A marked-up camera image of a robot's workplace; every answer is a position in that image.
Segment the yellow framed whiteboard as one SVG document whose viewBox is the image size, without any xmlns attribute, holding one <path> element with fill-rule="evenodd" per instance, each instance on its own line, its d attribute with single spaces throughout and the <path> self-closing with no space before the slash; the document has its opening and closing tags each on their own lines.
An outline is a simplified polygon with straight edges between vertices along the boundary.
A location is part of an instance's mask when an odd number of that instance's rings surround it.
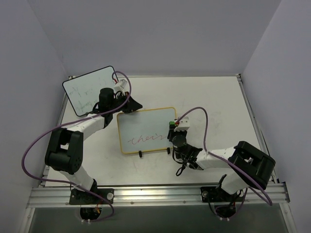
<svg viewBox="0 0 311 233">
<path fill-rule="evenodd" d="M 169 122 L 177 117 L 173 107 L 117 114 L 120 148 L 123 154 L 167 150 Z"/>
</svg>

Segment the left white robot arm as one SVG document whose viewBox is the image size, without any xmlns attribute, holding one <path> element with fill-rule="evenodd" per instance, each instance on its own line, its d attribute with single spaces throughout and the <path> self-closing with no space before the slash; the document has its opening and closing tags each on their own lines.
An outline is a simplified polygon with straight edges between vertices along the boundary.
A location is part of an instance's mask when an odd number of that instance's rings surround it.
<svg viewBox="0 0 311 233">
<path fill-rule="evenodd" d="M 103 88 L 99 101 L 90 112 L 91 119 L 74 124 L 69 128 L 59 128 L 51 133 L 45 164 L 63 174 L 81 190 L 80 197 L 86 203 L 94 203 L 98 197 L 97 182 L 82 166 L 84 141 L 99 130 L 106 128 L 113 114 L 129 114 L 142 109 L 129 92 Z"/>
</svg>

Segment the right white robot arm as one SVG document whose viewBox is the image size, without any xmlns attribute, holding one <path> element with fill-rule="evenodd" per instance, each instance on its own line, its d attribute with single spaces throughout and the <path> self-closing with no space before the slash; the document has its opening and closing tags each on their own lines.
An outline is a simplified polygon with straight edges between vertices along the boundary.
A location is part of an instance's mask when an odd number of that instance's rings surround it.
<svg viewBox="0 0 311 233">
<path fill-rule="evenodd" d="M 181 175 L 185 168 L 207 170 L 211 168 L 230 168 L 216 187 L 216 196 L 229 199 L 241 189 L 251 187 L 265 190 L 275 168 L 276 161 L 246 141 L 221 150 L 204 151 L 187 143 L 187 131 L 169 129 L 167 139 L 173 144 L 174 158 L 182 165 L 176 173 Z"/>
</svg>

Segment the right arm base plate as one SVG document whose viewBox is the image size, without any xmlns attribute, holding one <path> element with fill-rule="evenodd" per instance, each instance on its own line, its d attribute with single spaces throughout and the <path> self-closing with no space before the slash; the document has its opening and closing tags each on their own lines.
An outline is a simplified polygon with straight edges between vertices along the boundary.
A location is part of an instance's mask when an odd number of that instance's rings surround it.
<svg viewBox="0 0 311 233">
<path fill-rule="evenodd" d="M 228 194 L 221 188 L 216 186 L 203 186 L 200 188 L 202 202 L 240 202 L 243 197 L 242 194 L 236 192 L 235 194 Z"/>
</svg>

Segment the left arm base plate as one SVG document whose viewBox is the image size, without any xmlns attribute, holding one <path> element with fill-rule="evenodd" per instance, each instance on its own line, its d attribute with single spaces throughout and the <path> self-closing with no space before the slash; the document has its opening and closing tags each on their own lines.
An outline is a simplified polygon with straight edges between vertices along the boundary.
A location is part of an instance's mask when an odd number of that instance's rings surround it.
<svg viewBox="0 0 311 233">
<path fill-rule="evenodd" d="M 97 190 L 97 195 L 105 198 L 109 203 L 113 203 L 114 199 L 114 189 L 112 188 L 100 188 Z M 106 204 L 100 198 L 79 189 L 72 189 L 69 199 L 70 205 L 96 205 L 96 204 Z"/>
</svg>

